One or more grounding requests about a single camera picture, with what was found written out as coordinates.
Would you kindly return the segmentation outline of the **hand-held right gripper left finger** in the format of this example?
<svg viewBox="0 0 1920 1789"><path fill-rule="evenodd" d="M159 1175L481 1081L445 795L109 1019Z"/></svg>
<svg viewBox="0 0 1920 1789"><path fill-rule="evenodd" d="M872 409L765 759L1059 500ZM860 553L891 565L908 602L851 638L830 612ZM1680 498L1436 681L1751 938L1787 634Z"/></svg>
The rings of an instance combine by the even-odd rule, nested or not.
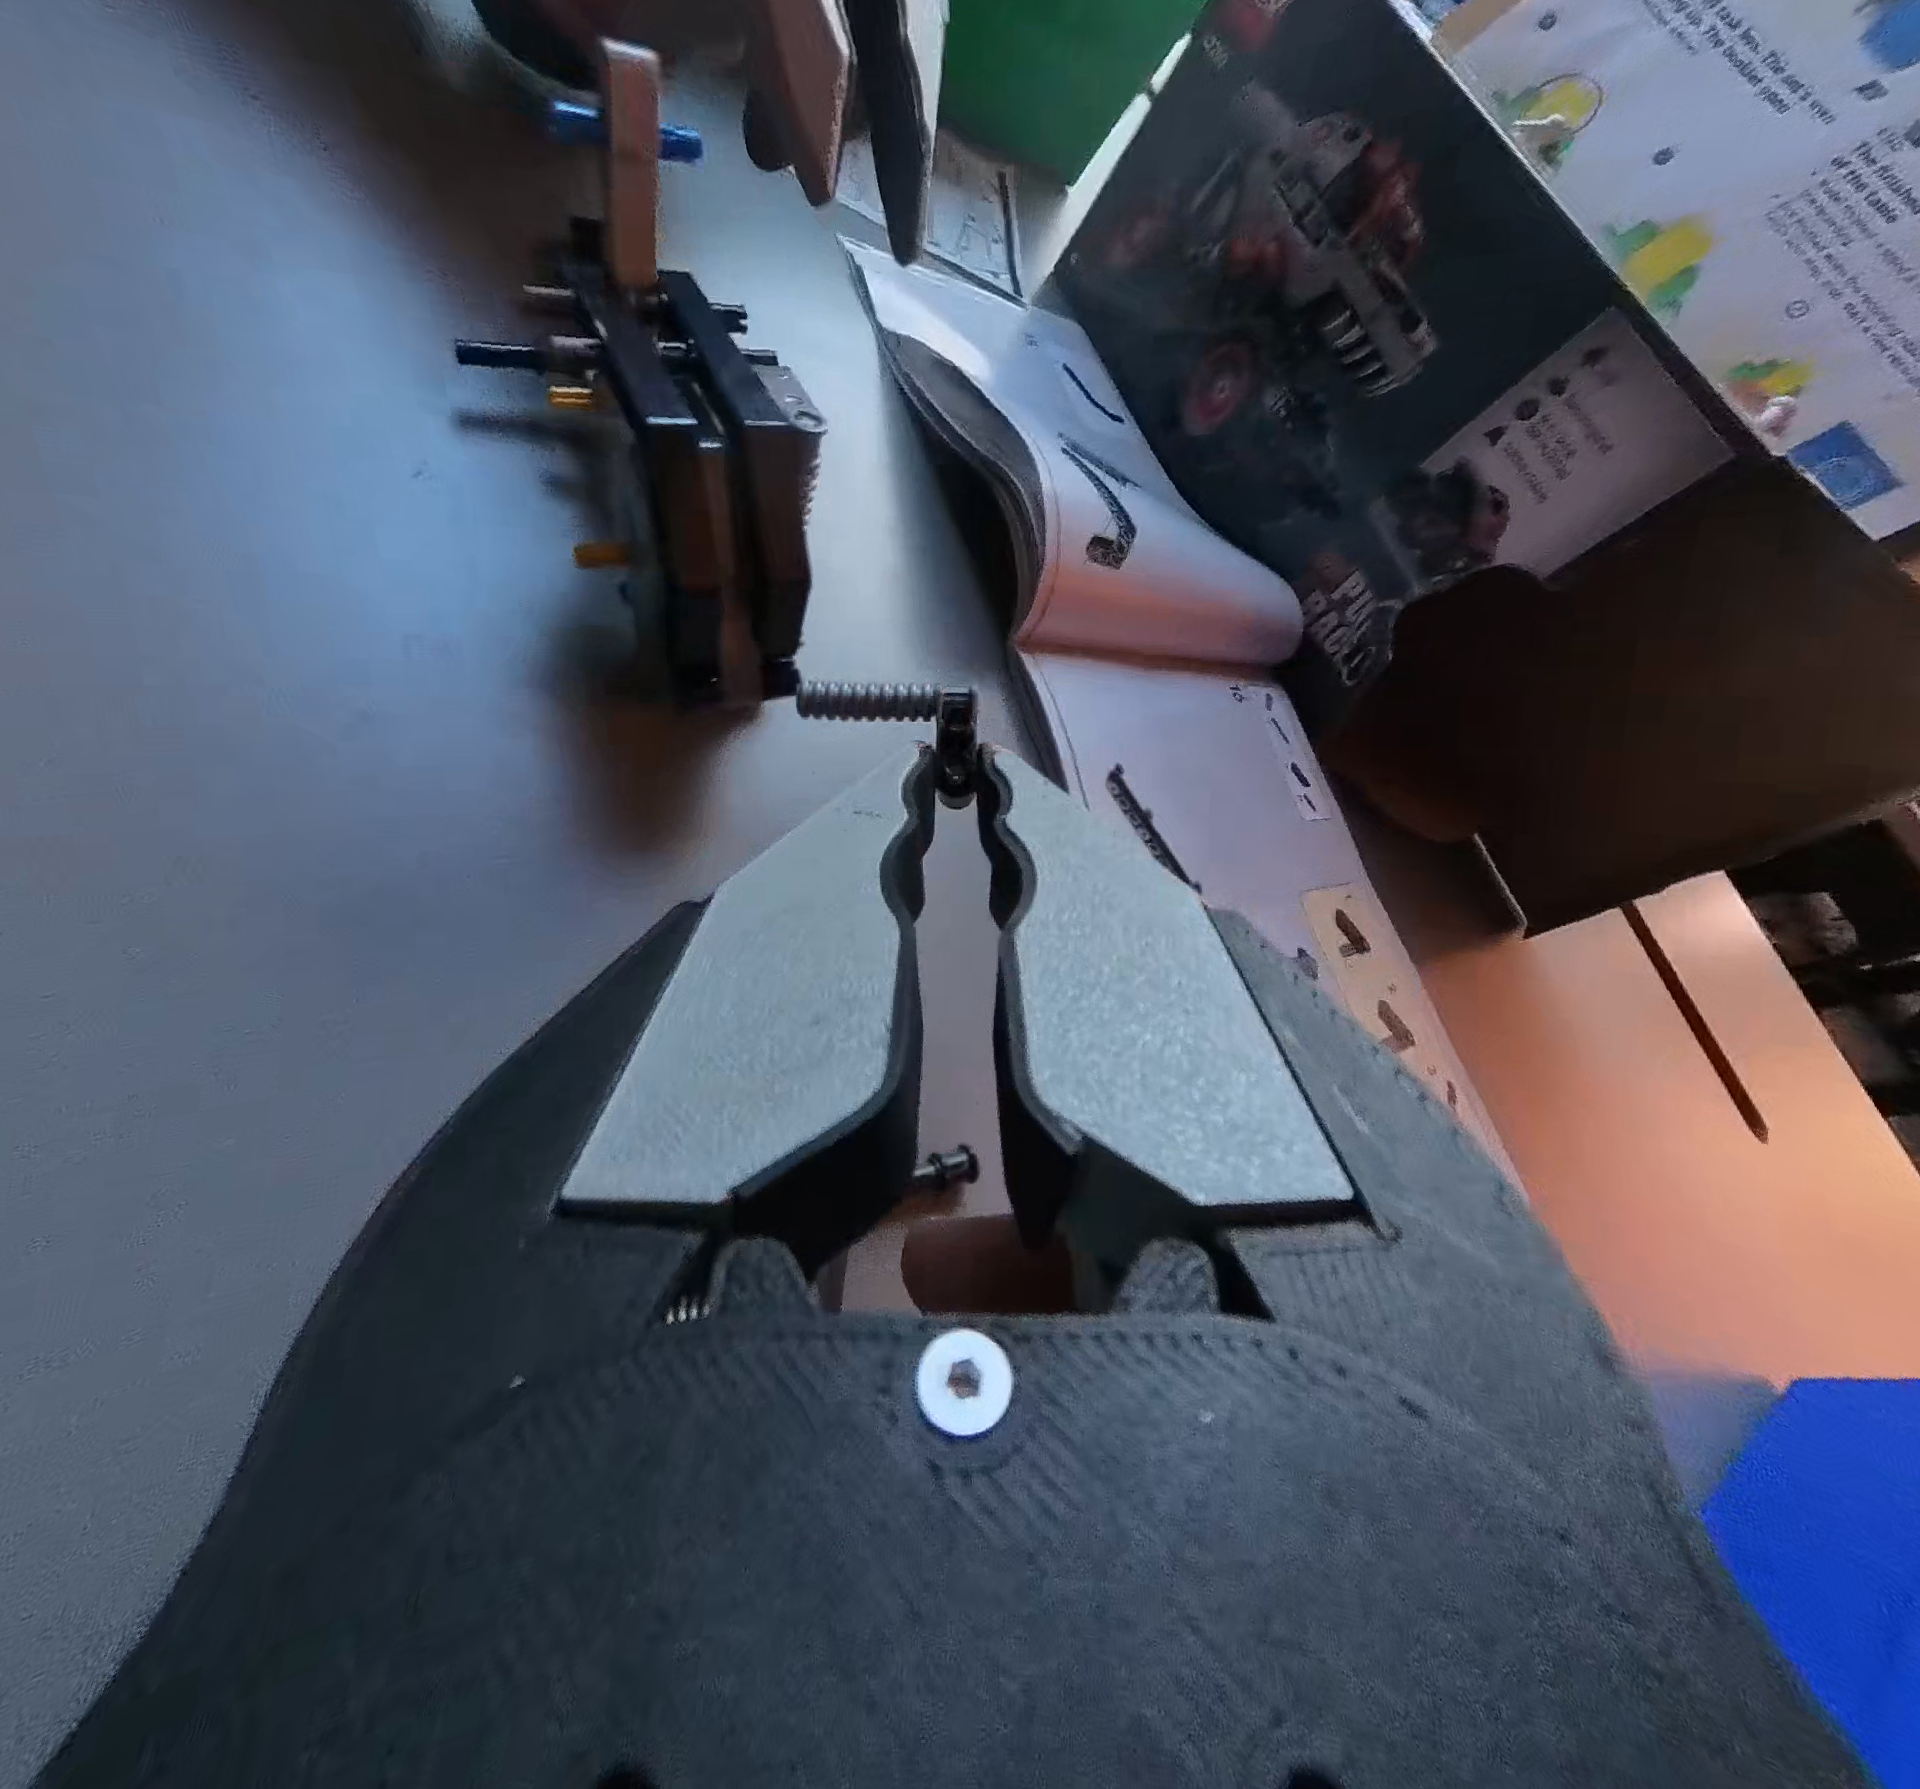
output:
<svg viewBox="0 0 1920 1789"><path fill-rule="evenodd" d="M905 1196L935 769L929 746L895 746L710 894L564 1178L568 1212Z"/></svg>

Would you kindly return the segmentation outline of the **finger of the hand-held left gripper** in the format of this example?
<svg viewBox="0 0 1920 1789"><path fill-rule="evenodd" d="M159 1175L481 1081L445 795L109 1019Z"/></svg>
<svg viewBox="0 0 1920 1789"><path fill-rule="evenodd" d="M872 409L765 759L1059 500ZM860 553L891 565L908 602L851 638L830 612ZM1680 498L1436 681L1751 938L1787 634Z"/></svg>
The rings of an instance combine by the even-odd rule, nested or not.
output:
<svg viewBox="0 0 1920 1789"><path fill-rule="evenodd" d="M841 0L891 257L925 247L950 0Z"/></svg>
<svg viewBox="0 0 1920 1789"><path fill-rule="evenodd" d="M843 0L742 0L757 170L786 170L811 206L832 203L853 78Z"/></svg>

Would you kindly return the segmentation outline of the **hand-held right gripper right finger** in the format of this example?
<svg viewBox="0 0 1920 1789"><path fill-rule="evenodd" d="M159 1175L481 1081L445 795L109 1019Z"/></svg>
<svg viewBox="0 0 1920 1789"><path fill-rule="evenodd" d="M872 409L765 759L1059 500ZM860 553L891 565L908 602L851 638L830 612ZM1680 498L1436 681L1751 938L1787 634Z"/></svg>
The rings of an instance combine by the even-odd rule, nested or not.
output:
<svg viewBox="0 0 1920 1789"><path fill-rule="evenodd" d="M1017 1223L1315 1223L1358 1191L1200 894L979 753L995 1096Z"/></svg>

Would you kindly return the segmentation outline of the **grey lego spring shock absorber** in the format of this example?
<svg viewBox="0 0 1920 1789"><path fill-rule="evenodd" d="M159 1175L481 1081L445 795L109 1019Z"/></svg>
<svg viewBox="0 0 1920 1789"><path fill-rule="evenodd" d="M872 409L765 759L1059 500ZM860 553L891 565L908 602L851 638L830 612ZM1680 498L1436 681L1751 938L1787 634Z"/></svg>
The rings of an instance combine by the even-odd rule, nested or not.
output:
<svg viewBox="0 0 1920 1789"><path fill-rule="evenodd" d="M880 681L802 681L795 714L835 724L917 724L931 730L935 793L948 808L973 802L979 788L977 693L973 686Z"/></svg>

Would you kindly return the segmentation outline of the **black and grey lego assembly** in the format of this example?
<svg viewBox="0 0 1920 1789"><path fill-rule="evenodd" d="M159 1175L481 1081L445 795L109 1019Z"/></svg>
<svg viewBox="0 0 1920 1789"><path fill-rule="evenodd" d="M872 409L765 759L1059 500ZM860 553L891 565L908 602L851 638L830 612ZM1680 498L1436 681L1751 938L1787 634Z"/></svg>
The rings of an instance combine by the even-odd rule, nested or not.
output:
<svg viewBox="0 0 1920 1789"><path fill-rule="evenodd" d="M515 372L554 411L608 412L633 483L614 536L576 546L615 574L667 695L684 707L795 699L811 590L807 515L825 423L749 315L714 301L659 243L660 174L703 158L659 113L653 50L604 39L593 100L554 100L548 130L595 148L601 212L573 218L521 308L530 341L460 339L460 368Z"/></svg>

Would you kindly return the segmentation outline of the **lego instruction booklet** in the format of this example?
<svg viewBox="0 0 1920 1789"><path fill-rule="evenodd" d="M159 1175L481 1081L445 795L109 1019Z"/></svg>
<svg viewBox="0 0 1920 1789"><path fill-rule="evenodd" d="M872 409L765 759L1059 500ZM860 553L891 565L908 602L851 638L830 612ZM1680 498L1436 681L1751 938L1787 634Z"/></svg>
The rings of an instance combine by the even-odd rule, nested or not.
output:
<svg viewBox="0 0 1920 1789"><path fill-rule="evenodd" d="M902 399L995 503L1042 769L1295 961L1514 1178L1279 683L1292 590L1179 498L1064 312L843 252Z"/></svg>

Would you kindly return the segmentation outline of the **black lego set box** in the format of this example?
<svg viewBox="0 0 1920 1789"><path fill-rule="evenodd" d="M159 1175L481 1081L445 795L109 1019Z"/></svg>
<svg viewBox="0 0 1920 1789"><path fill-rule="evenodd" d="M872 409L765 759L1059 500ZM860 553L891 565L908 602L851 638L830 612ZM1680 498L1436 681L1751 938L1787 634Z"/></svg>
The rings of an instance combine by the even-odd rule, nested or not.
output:
<svg viewBox="0 0 1920 1789"><path fill-rule="evenodd" d="M1092 561L1161 503L1279 578L1297 643L1223 653L1323 744L1418 602L1767 475L1393 0L1210 0L1059 278L1145 445L1067 443Z"/></svg>

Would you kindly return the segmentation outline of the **green plastic bin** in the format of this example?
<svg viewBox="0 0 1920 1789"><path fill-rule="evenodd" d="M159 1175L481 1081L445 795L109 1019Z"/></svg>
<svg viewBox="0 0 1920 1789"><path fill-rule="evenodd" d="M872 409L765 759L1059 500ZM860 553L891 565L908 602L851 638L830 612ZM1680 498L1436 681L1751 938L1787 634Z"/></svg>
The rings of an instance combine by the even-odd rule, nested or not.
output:
<svg viewBox="0 0 1920 1789"><path fill-rule="evenodd" d="M941 126L1076 181L1208 0L948 0Z"/></svg>

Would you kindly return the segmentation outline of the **dark cardboard box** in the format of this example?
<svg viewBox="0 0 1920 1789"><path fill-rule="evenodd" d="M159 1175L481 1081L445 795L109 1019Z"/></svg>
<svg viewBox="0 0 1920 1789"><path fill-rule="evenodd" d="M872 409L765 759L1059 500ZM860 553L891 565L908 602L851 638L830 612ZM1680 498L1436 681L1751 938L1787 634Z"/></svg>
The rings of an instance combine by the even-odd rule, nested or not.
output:
<svg viewBox="0 0 1920 1789"><path fill-rule="evenodd" d="M1918 590L1782 464L1680 490L1550 582L1411 602L1317 729L1389 821L1476 844L1542 937L1916 795Z"/></svg>

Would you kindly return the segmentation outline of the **white printed poster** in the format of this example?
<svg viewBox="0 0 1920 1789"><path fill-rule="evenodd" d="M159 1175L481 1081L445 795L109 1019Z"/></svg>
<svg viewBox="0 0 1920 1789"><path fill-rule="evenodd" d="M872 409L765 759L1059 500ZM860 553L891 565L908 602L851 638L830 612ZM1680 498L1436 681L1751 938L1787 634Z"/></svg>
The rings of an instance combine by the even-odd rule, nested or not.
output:
<svg viewBox="0 0 1920 1789"><path fill-rule="evenodd" d="M1445 38L1700 377L1914 546L1918 0L1510 0Z"/></svg>

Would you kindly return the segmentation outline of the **blue flat object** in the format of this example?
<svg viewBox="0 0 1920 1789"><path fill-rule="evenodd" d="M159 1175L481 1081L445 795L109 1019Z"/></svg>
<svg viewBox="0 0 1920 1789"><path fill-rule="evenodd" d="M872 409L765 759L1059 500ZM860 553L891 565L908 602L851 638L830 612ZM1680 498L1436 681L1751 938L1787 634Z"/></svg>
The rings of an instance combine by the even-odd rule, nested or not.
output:
<svg viewBox="0 0 1920 1789"><path fill-rule="evenodd" d="M1918 1784L1918 1382L1791 1383L1704 1507L1746 1604L1886 1787Z"/></svg>

